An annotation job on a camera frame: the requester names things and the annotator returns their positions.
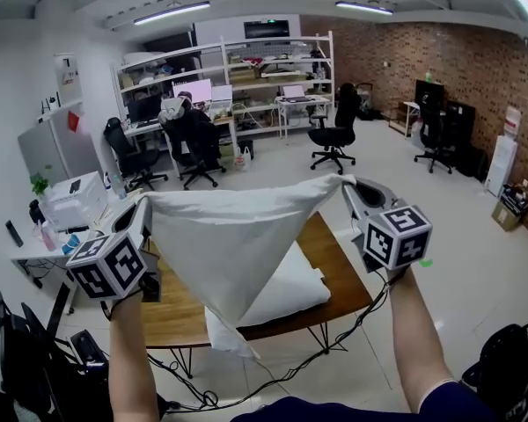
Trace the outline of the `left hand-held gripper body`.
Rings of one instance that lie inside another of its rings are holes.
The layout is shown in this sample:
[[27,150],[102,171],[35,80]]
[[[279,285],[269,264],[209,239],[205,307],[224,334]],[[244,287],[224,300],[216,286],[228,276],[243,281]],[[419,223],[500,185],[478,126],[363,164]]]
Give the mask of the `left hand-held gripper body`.
[[137,203],[116,221],[115,232],[78,246],[66,263],[70,275],[94,301],[117,301],[139,287],[145,302],[161,298],[159,256],[142,240],[136,221]]

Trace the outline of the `white pillowcase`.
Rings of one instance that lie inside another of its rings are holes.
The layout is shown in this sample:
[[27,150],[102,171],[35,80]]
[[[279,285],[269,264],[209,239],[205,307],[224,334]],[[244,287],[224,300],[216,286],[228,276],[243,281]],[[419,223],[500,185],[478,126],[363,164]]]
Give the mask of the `white pillowcase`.
[[306,224],[353,175],[252,190],[148,192],[151,237],[193,295],[236,329]]

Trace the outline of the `white pillow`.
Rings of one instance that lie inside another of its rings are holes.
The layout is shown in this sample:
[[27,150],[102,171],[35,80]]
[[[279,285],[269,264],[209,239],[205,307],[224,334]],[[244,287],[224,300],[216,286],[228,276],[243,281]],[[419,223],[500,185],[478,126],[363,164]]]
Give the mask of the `white pillow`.
[[[253,328],[328,302],[331,291],[323,279],[320,269],[312,267],[299,244],[294,243],[238,326]],[[205,319],[212,348],[245,358],[259,356],[248,345],[246,335],[230,331],[209,309]]]

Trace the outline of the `person's right forearm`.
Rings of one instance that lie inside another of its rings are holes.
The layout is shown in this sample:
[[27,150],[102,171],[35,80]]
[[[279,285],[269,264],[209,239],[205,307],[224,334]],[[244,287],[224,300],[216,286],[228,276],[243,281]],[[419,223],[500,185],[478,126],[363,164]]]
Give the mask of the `person's right forearm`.
[[413,270],[395,273],[390,281],[394,356],[409,409],[417,413],[432,390],[453,378]]

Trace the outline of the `empty black office chair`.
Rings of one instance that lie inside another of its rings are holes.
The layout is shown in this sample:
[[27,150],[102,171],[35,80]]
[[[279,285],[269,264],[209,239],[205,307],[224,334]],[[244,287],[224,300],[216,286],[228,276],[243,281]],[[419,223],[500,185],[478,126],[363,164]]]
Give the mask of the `empty black office chair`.
[[114,152],[126,189],[134,191],[148,187],[154,191],[153,181],[169,179],[165,173],[154,173],[152,168],[161,157],[158,149],[137,150],[124,134],[121,120],[109,118],[103,132],[104,138]]

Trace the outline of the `grey refrigerator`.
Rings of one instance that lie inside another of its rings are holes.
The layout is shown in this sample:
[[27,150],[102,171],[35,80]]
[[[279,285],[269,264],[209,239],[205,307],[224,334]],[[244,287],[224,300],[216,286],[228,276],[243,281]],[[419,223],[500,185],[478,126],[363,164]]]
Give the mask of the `grey refrigerator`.
[[[76,133],[68,128],[68,111],[80,116]],[[18,136],[18,145],[29,175],[40,173],[52,186],[102,172],[80,101],[43,116],[40,123]]]

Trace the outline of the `green potted plant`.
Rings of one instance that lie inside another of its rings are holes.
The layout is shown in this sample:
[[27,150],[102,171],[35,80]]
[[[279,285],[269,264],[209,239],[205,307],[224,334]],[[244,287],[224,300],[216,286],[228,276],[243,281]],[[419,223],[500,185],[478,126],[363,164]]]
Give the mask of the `green potted plant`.
[[33,174],[30,177],[30,183],[32,185],[32,192],[38,197],[43,197],[49,188],[49,180],[42,177],[40,173]]

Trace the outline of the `dark computer monitor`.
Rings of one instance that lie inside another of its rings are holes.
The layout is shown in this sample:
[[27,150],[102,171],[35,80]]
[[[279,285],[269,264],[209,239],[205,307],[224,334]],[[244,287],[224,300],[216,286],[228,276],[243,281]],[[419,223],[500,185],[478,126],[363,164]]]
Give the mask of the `dark computer monitor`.
[[155,120],[161,109],[161,97],[153,95],[128,102],[128,118],[131,123]]

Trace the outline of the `open cardboard box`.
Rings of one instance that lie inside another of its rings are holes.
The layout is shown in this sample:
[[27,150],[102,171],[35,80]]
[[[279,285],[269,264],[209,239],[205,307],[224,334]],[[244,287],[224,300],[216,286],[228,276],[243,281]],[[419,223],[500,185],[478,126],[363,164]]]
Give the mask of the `open cardboard box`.
[[506,232],[516,229],[528,212],[528,192],[521,185],[505,184],[492,218]]

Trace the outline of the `black equipment stand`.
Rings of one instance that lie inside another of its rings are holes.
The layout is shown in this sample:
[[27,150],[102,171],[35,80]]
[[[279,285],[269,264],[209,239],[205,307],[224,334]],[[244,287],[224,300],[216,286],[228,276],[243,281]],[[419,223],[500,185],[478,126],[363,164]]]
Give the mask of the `black equipment stand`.
[[114,422],[107,361],[88,367],[66,352],[25,306],[17,316],[0,292],[2,394],[43,422]]

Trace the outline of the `black cabinet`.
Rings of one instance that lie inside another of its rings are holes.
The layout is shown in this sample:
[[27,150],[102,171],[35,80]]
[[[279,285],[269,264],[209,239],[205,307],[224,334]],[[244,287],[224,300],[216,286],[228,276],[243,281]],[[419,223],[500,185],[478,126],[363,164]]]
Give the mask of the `black cabinet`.
[[488,172],[488,155],[472,144],[475,108],[449,100],[445,112],[451,165],[464,176],[483,182]]

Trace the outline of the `black standing monitor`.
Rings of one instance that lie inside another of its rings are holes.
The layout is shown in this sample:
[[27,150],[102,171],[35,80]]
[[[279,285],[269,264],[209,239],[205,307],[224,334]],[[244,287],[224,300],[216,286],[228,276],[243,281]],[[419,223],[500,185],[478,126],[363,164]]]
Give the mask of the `black standing monitor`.
[[425,80],[417,80],[415,82],[414,102],[418,106],[441,110],[444,105],[444,86]]

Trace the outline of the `pink lit monitor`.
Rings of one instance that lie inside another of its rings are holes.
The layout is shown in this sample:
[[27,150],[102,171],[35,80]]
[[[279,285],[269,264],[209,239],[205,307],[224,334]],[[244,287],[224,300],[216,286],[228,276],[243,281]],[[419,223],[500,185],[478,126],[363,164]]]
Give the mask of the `pink lit monitor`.
[[202,79],[193,82],[172,84],[172,92],[178,96],[181,92],[191,95],[193,104],[208,103],[212,99],[212,84],[209,79]]

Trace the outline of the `white wall poster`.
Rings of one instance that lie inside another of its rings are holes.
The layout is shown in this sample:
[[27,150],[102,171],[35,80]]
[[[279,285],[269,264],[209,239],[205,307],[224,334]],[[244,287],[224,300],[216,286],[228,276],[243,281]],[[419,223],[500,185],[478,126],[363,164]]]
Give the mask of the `white wall poster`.
[[80,100],[82,89],[76,56],[74,54],[59,54],[54,56],[54,61],[60,103],[64,105]]

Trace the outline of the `black wall screen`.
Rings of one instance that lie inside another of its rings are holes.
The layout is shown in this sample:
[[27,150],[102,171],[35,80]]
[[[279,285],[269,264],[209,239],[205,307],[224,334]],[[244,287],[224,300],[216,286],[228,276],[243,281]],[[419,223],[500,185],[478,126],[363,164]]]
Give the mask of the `black wall screen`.
[[288,20],[267,19],[244,23],[245,37],[251,39],[288,38],[290,24]]

